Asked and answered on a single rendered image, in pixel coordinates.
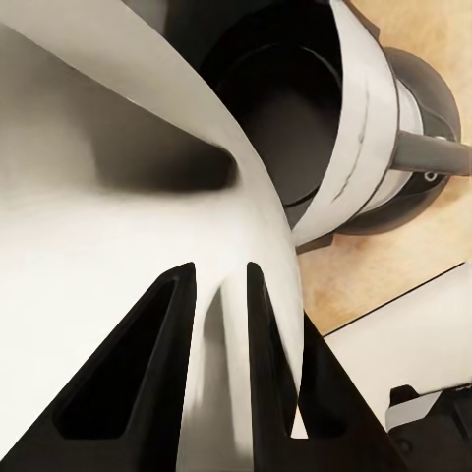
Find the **paper coffee filter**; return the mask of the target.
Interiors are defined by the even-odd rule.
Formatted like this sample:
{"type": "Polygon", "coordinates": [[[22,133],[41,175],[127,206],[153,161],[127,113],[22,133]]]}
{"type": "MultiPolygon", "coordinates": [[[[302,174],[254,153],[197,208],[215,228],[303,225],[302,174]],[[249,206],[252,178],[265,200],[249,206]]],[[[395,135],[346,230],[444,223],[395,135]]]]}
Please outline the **paper coffee filter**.
{"type": "Polygon", "coordinates": [[[197,303],[175,472],[254,472],[247,264],[292,435],[304,303],[245,130],[122,0],[0,0],[0,461],[164,272],[197,303]]]}

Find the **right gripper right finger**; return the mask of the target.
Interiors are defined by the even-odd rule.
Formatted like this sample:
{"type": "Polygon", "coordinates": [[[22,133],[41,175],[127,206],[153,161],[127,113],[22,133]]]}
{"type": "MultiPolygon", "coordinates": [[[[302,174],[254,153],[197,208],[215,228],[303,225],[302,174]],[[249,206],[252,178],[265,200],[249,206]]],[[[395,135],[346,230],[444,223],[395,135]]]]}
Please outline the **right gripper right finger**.
{"type": "Polygon", "coordinates": [[[285,431],[260,264],[247,264],[254,472],[412,472],[310,317],[298,408],[307,439],[285,431]]]}

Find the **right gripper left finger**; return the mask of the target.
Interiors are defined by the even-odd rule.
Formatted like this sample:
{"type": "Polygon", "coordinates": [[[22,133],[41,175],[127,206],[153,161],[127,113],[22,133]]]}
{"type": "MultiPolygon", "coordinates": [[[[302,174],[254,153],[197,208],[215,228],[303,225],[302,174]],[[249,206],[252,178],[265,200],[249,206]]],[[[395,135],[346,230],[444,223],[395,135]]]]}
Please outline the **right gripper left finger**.
{"type": "Polygon", "coordinates": [[[162,273],[0,461],[0,472],[175,472],[197,303],[162,273]]]}

